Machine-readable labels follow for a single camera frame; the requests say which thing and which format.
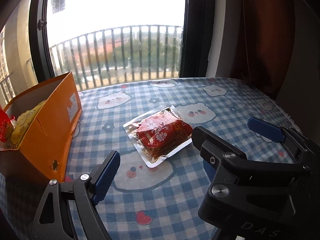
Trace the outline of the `yellow chip bag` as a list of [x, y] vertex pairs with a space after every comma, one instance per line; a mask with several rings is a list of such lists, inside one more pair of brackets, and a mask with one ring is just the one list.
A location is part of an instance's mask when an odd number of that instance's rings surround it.
[[27, 132], [30, 124], [33, 122], [35, 116], [39, 112], [39, 110], [43, 107], [43, 105], [46, 103], [46, 100], [40, 102], [37, 106], [35, 106], [33, 109], [28, 110], [24, 113], [22, 113], [17, 121], [15, 128], [11, 134], [10, 137], [10, 143], [12, 149], [18, 149], [19, 144], [21, 143], [25, 133]]

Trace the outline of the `clear red vacuum food pack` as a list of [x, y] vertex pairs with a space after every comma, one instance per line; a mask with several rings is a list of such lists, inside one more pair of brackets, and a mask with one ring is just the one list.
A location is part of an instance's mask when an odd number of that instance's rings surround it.
[[193, 128], [173, 105], [161, 105], [123, 125], [137, 152], [155, 168], [191, 143]]

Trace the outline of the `orange cardboard box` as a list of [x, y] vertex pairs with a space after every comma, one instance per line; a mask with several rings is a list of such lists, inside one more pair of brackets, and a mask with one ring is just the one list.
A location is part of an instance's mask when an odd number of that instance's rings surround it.
[[1, 151], [1, 175], [45, 185], [63, 182], [72, 137], [82, 113], [71, 72], [25, 90], [5, 107], [8, 116], [19, 117], [44, 103], [19, 144]]

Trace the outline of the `red peanut snack bag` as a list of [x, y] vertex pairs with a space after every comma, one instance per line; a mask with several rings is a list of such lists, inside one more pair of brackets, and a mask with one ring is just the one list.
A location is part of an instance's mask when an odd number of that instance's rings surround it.
[[0, 109], [0, 141], [5, 143], [7, 142], [12, 135], [14, 126], [11, 122], [11, 119], [8, 117], [7, 113]]

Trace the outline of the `balcony metal railing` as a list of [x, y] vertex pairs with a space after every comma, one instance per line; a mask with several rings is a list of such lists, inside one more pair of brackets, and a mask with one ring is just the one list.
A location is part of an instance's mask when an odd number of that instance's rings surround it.
[[101, 29], [49, 48], [56, 75], [73, 73], [79, 91], [178, 77], [183, 27], [129, 25]]

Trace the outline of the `red curtain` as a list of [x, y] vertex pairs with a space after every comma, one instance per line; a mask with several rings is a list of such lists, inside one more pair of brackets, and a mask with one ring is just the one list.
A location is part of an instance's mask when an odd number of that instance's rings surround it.
[[275, 99], [295, 41], [293, 0], [242, 0], [249, 81]]

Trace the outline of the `black window frame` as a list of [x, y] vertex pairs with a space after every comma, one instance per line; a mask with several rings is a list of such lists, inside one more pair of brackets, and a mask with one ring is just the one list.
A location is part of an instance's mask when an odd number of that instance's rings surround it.
[[[38, 82], [54, 77], [47, 37], [48, 0], [31, 0], [29, 42]], [[205, 77], [214, 26], [215, 0], [185, 0], [180, 77]]]

